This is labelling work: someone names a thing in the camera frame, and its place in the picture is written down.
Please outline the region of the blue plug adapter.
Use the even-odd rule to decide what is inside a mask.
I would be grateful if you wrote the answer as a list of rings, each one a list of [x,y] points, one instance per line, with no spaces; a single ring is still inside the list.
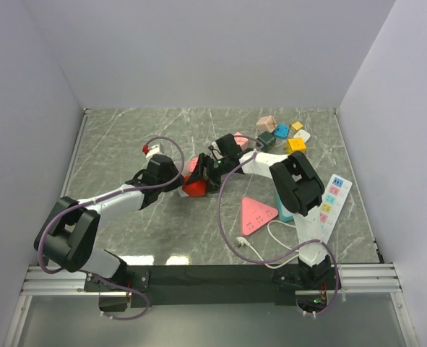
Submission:
[[[287,139],[290,132],[290,128],[284,124],[278,124],[275,128],[273,135],[281,140]]]

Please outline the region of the teal block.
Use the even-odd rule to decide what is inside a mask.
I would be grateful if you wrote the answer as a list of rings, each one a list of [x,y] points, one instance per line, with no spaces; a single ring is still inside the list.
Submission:
[[[279,220],[284,223],[293,221],[292,213],[285,208],[278,193],[276,193],[276,200]]]

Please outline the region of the beige cube socket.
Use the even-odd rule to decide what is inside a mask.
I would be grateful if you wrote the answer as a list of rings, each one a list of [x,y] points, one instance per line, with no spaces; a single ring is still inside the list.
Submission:
[[[263,116],[256,123],[257,133],[261,134],[263,132],[273,133],[277,128],[277,122],[275,121],[274,116]]]

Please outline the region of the pink cube socket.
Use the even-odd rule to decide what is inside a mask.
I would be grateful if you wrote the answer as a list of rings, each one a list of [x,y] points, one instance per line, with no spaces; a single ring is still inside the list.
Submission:
[[[242,149],[246,150],[249,147],[249,139],[244,137],[240,132],[236,132],[234,135],[234,140],[236,144]]]

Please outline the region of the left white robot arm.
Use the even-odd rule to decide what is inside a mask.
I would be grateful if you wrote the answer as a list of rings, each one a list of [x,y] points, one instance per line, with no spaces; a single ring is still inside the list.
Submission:
[[[81,200],[57,200],[33,244],[40,265],[48,258],[70,273],[99,275],[109,290],[122,288],[126,263],[95,246],[98,232],[112,220],[146,208],[161,193],[182,186],[183,169],[183,161],[174,162],[166,155],[155,154],[145,169],[117,189]]]

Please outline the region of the white rounded square adapter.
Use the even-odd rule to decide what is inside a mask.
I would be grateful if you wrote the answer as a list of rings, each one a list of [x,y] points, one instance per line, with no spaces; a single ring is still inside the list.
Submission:
[[[298,130],[294,135],[294,138],[301,138],[304,143],[307,143],[311,138],[311,135],[304,129]]]

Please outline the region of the pink plug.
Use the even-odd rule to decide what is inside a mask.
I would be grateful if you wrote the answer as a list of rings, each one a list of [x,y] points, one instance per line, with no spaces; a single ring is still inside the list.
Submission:
[[[192,173],[197,165],[198,158],[193,158],[189,161],[189,163],[186,165],[186,172]]]

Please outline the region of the small yellow plug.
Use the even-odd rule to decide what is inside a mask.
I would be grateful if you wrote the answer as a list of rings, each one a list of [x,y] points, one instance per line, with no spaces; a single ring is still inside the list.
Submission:
[[[290,125],[290,128],[293,132],[298,132],[303,128],[303,124],[299,121],[295,121]]]

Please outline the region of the red cube socket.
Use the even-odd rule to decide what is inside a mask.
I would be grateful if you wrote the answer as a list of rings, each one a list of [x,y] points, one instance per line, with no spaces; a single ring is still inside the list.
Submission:
[[[205,179],[200,179],[190,184],[188,183],[189,179],[190,176],[187,176],[182,186],[182,191],[188,197],[203,197],[207,194],[207,181]]]

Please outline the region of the white triangular adapter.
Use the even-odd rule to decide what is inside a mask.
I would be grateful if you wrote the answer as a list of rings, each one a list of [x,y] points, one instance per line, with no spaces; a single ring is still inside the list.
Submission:
[[[177,192],[179,194],[180,197],[188,197],[188,194],[185,193],[185,191],[183,190],[183,186],[184,186],[184,182],[186,180],[186,178],[190,175],[190,171],[189,171],[189,164],[185,163],[183,168],[181,169],[181,175],[183,178],[183,183],[182,185],[177,189]]]

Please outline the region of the dark green block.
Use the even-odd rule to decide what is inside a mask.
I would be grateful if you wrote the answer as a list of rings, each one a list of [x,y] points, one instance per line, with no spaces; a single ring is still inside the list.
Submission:
[[[263,131],[258,135],[257,141],[261,144],[261,151],[268,153],[275,146],[276,138],[271,132]]]

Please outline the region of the yellow cube socket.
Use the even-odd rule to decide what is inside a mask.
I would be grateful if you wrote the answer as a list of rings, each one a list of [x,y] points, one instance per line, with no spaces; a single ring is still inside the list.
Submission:
[[[292,137],[286,140],[285,151],[288,154],[295,152],[306,152],[306,143],[301,137]]]

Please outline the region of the white power strip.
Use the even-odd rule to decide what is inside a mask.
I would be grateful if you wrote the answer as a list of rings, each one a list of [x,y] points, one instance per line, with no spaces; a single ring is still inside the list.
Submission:
[[[322,229],[322,241],[328,243],[330,236],[335,228],[336,222],[350,193],[352,182],[332,174],[324,194],[322,195],[322,204],[320,206],[319,219]]]

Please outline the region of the pink rounded socket block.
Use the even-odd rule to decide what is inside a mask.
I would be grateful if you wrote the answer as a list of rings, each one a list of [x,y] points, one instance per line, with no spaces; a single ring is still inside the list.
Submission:
[[[274,207],[250,197],[241,200],[241,234],[250,236],[278,216]]]

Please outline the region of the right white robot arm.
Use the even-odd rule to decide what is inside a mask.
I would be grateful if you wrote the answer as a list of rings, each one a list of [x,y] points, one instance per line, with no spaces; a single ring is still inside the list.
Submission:
[[[322,180],[301,151],[290,155],[262,152],[264,143],[258,139],[254,140],[255,149],[243,149],[238,138],[245,136],[226,134],[209,146],[209,155],[199,154],[194,170],[185,177],[183,190],[187,192],[200,182],[203,194],[211,189],[223,193],[235,173],[271,179],[295,223],[299,245],[289,253],[298,253],[298,281],[307,288],[316,288],[331,266],[320,222],[325,190]]]

